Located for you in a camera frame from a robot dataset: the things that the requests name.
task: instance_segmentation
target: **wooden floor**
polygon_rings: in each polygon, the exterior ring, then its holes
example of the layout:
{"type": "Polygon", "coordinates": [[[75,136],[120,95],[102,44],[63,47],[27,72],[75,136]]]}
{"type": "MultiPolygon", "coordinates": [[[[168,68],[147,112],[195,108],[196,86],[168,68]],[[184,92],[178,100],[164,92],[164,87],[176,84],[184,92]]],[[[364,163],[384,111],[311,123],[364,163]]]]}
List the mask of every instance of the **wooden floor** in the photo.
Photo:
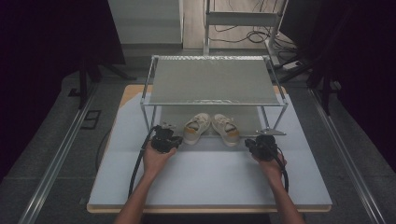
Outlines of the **wooden floor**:
{"type": "MultiPolygon", "coordinates": [[[[276,0],[217,0],[211,1],[211,11],[239,11],[239,12],[275,12],[280,8],[282,1],[276,0]]],[[[183,2],[184,7],[184,29],[183,29],[183,48],[184,49],[202,49],[204,46],[205,35],[205,8],[206,1],[188,0],[183,2]]],[[[265,44],[253,43],[248,39],[238,43],[230,43],[226,41],[238,41],[247,37],[247,34],[253,30],[253,27],[239,26],[231,30],[219,32],[230,26],[210,26],[209,38],[210,48],[212,49],[265,49],[265,44]]],[[[260,40],[259,37],[251,37],[253,40],[260,40]]]]}

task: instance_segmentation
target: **gray floor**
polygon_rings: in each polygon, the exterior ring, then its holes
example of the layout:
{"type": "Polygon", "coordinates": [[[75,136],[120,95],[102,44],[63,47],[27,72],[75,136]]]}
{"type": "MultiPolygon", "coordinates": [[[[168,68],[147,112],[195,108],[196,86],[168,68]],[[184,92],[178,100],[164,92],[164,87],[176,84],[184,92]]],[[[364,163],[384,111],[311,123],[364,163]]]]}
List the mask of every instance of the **gray floor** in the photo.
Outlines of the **gray floor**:
{"type": "MultiPolygon", "coordinates": [[[[197,54],[183,51],[177,54],[197,54]]],[[[257,54],[257,52],[239,52],[257,54]]],[[[145,69],[131,68],[131,75],[146,75],[145,69]]],[[[103,80],[94,96],[90,110],[101,110],[97,127],[94,130],[80,130],[64,165],[57,176],[49,196],[45,201],[36,223],[111,223],[114,215],[94,215],[86,211],[95,179],[95,157],[102,138],[111,128],[126,85],[132,84],[103,69],[103,80]]],[[[361,203],[360,195],[323,125],[308,93],[301,75],[285,83],[296,113],[304,129],[307,141],[316,158],[318,168],[331,195],[334,206],[329,213],[305,214],[307,223],[371,223],[361,203]]],[[[72,88],[78,88],[78,76],[72,74],[64,79],[63,90],[34,139],[22,153],[12,170],[0,186],[0,223],[17,223],[27,203],[32,197],[40,178],[44,174],[54,153],[61,144],[70,124],[78,111],[78,98],[68,97],[72,88]]],[[[370,139],[359,125],[348,115],[336,96],[331,98],[331,117],[341,134],[354,162],[361,170],[364,179],[374,194],[384,219],[396,223],[396,175],[391,171],[370,139]]],[[[84,121],[82,126],[92,125],[84,121]]],[[[279,223],[277,214],[270,215],[273,223],[279,223]]],[[[231,222],[262,223],[263,215],[241,216],[146,216],[145,223],[196,223],[231,222]]]]}

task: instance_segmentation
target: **person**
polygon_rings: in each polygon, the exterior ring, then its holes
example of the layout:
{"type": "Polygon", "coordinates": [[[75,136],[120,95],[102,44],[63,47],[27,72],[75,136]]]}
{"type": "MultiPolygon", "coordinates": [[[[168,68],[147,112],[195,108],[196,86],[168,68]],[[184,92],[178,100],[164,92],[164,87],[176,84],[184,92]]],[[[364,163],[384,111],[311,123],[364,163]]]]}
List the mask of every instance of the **person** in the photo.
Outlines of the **person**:
{"type": "MultiPolygon", "coordinates": [[[[145,154],[143,156],[144,173],[135,187],[134,192],[117,215],[114,224],[140,223],[151,184],[154,182],[156,176],[161,172],[167,161],[175,155],[176,152],[177,150],[172,148],[169,153],[160,153],[152,148],[151,143],[148,142],[148,146],[146,147],[145,154]]],[[[252,157],[259,163],[262,172],[268,179],[268,183],[274,193],[276,208],[280,214],[281,223],[305,223],[289,194],[283,187],[282,173],[277,162],[275,160],[260,161],[254,156],[252,157]]],[[[284,161],[286,165],[287,162],[286,160],[283,160],[283,156],[278,154],[278,157],[281,161],[284,161]]]]}

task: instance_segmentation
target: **person's left hand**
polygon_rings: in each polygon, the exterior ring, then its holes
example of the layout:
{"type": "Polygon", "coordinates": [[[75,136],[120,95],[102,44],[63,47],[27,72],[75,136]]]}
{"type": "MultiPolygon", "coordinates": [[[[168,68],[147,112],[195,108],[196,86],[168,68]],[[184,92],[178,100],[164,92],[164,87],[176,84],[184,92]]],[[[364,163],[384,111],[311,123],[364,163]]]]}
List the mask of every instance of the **person's left hand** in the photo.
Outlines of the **person's left hand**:
{"type": "Polygon", "coordinates": [[[151,146],[151,141],[146,146],[145,155],[143,156],[143,164],[145,167],[144,175],[155,178],[157,174],[165,166],[166,162],[176,153],[176,148],[173,147],[168,153],[161,153],[151,146]]]}

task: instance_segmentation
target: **pair of shoes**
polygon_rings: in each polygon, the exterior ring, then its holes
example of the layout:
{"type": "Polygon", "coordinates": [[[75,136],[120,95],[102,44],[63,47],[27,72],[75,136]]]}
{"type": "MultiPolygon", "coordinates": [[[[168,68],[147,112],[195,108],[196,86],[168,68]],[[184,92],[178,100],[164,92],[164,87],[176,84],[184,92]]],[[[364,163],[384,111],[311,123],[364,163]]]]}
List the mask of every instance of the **pair of shoes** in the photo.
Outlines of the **pair of shoes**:
{"type": "Polygon", "coordinates": [[[184,142],[194,145],[198,142],[201,134],[204,133],[212,124],[213,129],[218,132],[223,142],[228,147],[234,147],[239,143],[239,131],[232,119],[224,115],[217,114],[212,118],[206,113],[200,113],[190,119],[184,125],[184,142]]]}

